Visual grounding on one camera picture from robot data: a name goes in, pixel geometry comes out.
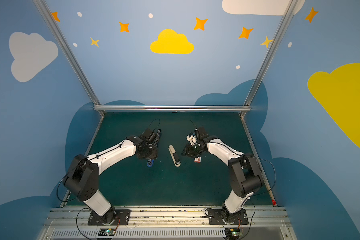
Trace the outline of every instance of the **white cloud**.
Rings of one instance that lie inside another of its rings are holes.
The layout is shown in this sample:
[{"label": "white cloud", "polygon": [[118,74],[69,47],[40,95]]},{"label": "white cloud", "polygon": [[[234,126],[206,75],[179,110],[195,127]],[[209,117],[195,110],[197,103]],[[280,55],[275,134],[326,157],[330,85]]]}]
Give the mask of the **white cloud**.
[{"label": "white cloud", "polygon": [[[304,5],[299,0],[293,14]],[[284,15],[289,0],[223,0],[223,10],[230,14]]]},{"label": "white cloud", "polygon": [[22,83],[36,76],[52,63],[59,53],[55,43],[46,41],[37,33],[27,35],[22,32],[15,32],[10,36],[10,51],[14,58],[12,74]]}]

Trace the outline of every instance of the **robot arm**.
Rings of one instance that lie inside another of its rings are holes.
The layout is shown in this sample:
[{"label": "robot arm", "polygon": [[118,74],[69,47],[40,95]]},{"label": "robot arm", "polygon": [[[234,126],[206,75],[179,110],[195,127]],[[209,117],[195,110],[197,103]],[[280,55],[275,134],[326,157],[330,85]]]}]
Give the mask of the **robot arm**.
[{"label": "robot arm", "polygon": [[103,224],[110,224],[115,213],[110,202],[99,191],[99,175],[108,167],[134,154],[139,159],[156,159],[158,138],[152,130],[147,129],[139,137],[131,135],[96,154],[86,157],[77,155],[72,160],[63,184],[93,210],[91,216],[95,216]]},{"label": "robot arm", "polygon": [[264,184],[256,160],[227,146],[216,136],[209,136],[204,127],[195,129],[187,140],[190,143],[182,155],[198,157],[202,152],[209,152],[228,166],[232,190],[222,204],[222,218],[227,223],[234,222],[245,202]]}]

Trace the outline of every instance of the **vent grille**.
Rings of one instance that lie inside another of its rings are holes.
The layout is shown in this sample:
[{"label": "vent grille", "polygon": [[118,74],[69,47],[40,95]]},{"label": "vent grille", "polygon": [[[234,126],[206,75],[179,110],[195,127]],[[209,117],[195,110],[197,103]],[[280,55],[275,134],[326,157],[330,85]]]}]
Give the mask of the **vent grille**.
[{"label": "vent grille", "polygon": [[[113,237],[98,237],[98,230],[82,230],[81,232],[89,238],[198,238],[198,237],[225,237],[224,228],[118,228]],[[82,239],[79,231],[73,228],[55,229],[51,239]]]}]

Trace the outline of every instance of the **blue wall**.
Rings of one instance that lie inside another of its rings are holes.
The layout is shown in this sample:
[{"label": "blue wall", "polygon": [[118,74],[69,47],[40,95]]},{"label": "blue wall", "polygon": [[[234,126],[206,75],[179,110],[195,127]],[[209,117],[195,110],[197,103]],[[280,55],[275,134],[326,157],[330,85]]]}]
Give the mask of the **blue wall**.
[{"label": "blue wall", "polygon": [[[66,143],[75,154],[84,153],[100,117],[60,48],[32,79],[16,80],[8,45],[14,32],[57,43],[32,0],[0,1],[0,230],[15,220],[11,233],[29,240],[59,205],[54,190],[65,174]],[[68,129],[80,127],[75,141]],[[10,236],[0,232],[0,239]]]},{"label": "blue wall", "polygon": [[[102,104],[129,100],[194,105],[206,94],[228,94],[256,77],[267,51],[261,44],[266,36],[273,38],[281,20],[275,15],[230,14],[221,0],[47,3],[58,13],[58,25]],[[194,30],[196,18],[208,19],[204,31]],[[129,32],[120,32],[119,22],[129,23]],[[253,28],[248,39],[239,39],[243,27]],[[152,52],[151,43],[168,28],[184,34],[194,50],[189,54]],[[99,47],[91,45],[91,38],[99,40]]]},{"label": "blue wall", "polygon": [[[319,13],[309,23],[312,7]],[[314,73],[349,63],[360,63],[360,1],[306,0],[245,117],[260,157],[274,162],[276,201],[298,239],[360,238],[360,148],[307,87]]]}]

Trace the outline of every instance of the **teal work surface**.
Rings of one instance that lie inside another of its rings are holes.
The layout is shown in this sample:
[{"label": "teal work surface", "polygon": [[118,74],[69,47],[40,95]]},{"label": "teal work surface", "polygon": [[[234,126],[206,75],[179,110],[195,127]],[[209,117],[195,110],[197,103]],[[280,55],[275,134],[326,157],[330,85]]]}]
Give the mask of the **teal work surface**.
[{"label": "teal work surface", "polygon": [[[100,175],[99,189],[104,197],[113,205],[221,205],[231,192],[228,167],[207,152],[202,154],[201,163],[180,154],[194,129],[190,119],[228,146],[251,153],[237,113],[106,113],[89,154],[112,147],[130,135],[139,136],[155,118],[161,121],[157,129],[162,135],[153,166],[147,167],[147,160],[134,155],[109,167]],[[169,145],[180,156],[181,166],[174,165]],[[252,197],[252,202],[272,204],[269,194]],[[73,200],[68,205],[81,204]]]}]

